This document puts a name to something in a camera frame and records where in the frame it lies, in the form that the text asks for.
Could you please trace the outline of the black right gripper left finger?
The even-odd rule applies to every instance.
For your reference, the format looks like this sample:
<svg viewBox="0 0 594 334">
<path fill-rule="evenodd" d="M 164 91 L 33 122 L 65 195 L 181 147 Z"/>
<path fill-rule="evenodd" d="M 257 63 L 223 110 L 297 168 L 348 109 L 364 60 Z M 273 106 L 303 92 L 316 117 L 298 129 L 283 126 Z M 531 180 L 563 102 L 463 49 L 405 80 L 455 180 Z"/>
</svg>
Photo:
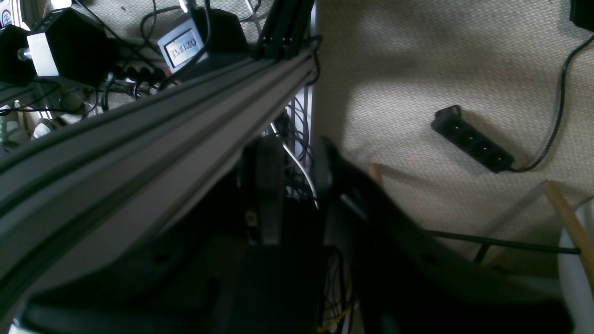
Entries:
<svg viewBox="0 0 594 334">
<path fill-rule="evenodd" d="M 250 243 L 280 245 L 284 218 L 284 147 L 277 137 L 258 137 L 238 164 L 240 207 Z"/>
</svg>

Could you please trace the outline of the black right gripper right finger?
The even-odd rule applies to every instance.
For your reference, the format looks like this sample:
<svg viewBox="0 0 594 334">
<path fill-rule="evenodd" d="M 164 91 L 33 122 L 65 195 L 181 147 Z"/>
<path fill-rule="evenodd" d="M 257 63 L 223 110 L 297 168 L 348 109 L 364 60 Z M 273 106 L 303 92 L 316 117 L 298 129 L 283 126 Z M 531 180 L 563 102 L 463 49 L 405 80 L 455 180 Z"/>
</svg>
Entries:
<svg viewBox="0 0 594 334">
<path fill-rule="evenodd" d="M 569 334 L 560 298 L 471 262 L 420 228 L 333 142 L 315 148 L 318 201 L 352 235 L 352 273 L 367 334 Z"/>
</svg>

